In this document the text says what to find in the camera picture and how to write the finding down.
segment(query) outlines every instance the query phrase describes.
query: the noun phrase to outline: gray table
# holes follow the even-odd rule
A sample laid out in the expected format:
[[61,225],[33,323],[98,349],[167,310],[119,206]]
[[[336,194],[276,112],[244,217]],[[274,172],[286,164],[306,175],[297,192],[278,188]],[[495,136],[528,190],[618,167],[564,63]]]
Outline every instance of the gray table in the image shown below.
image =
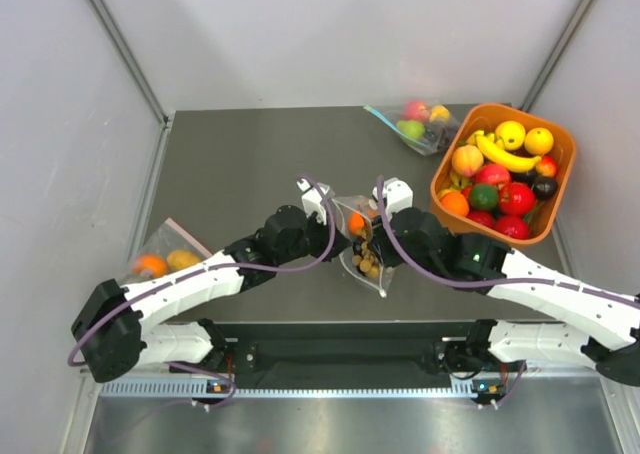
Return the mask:
[[[459,119],[470,106],[453,106]],[[441,156],[422,157],[360,107],[178,112],[148,232],[172,217],[218,250],[251,234],[282,204],[299,204],[295,176],[306,173],[338,195],[368,194],[376,177],[399,177],[428,209]],[[560,269],[551,238],[527,251]],[[280,275],[237,296],[199,306],[182,320],[304,322],[539,319],[524,307],[430,282],[403,266],[389,297],[356,284],[339,261]]]

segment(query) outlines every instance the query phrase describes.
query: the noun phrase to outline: eggplant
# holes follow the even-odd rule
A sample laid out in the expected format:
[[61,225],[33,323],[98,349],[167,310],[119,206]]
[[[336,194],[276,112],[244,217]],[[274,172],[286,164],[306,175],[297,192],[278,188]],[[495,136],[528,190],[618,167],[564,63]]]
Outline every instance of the eggplant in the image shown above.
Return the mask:
[[538,171],[536,171],[535,169],[531,169],[527,172],[512,172],[511,180],[515,182],[522,182],[523,184],[531,187],[538,175]]
[[558,181],[553,177],[539,176],[533,181],[531,190],[539,201],[551,199],[558,192]]

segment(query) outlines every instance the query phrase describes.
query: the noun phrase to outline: orange bin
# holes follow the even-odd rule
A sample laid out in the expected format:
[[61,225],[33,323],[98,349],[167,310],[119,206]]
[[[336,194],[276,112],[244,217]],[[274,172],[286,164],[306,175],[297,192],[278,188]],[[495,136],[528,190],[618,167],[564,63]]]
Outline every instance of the orange bin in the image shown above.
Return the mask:
[[[482,129],[485,132],[493,132],[495,128],[504,121],[518,121],[527,132],[535,127],[545,127],[551,131],[554,138],[553,149],[549,153],[558,163],[558,192],[546,201],[534,214],[529,225],[531,237],[526,240],[512,239],[500,234],[493,229],[481,226],[465,217],[453,214],[443,207],[437,197],[437,193],[451,185],[449,173],[451,171],[451,157],[460,141],[465,141],[474,131]],[[553,220],[560,206],[560,201],[569,182],[569,175],[576,158],[576,143],[565,129],[549,122],[545,119],[527,114],[526,112],[507,107],[502,104],[481,104],[473,108],[462,123],[458,134],[451,143],[449,150],[444,156],[436,175],[431,181],[431,212],[438,220],[453,233],[480,232],[487,236],[498,239],[512,247],[524,249],[543,240],[553,226]]]

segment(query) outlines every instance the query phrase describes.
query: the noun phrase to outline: lime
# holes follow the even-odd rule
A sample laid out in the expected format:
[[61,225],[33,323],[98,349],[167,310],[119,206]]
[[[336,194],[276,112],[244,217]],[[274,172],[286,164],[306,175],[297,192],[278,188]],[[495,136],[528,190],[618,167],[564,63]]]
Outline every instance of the lime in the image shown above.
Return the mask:
[[498,189],[491,184],[476,184],[469,193],[469,204],[480,211],[490,211],[498,205]]

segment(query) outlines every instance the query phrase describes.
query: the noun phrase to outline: plastic bag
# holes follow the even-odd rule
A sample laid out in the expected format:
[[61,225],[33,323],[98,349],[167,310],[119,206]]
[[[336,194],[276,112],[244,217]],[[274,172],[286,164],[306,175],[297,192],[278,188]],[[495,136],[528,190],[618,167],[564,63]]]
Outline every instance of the plastic bag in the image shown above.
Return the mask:
[[173,219],[167,219],[127,263],[118,283],[131,284],[181,271],[211,257]]
[[404,106],[364,108],[423,156],[447,150],[460,128],[460,122],[437,101],[410,101]]
[[372,220],[376,206],[365,196],[334,197],[338,229],[352,242],[352,249],[340,253],[340,262],[358,282],[387,297],[393,269],[384,267],[381,252],[369,245],[373,237]]

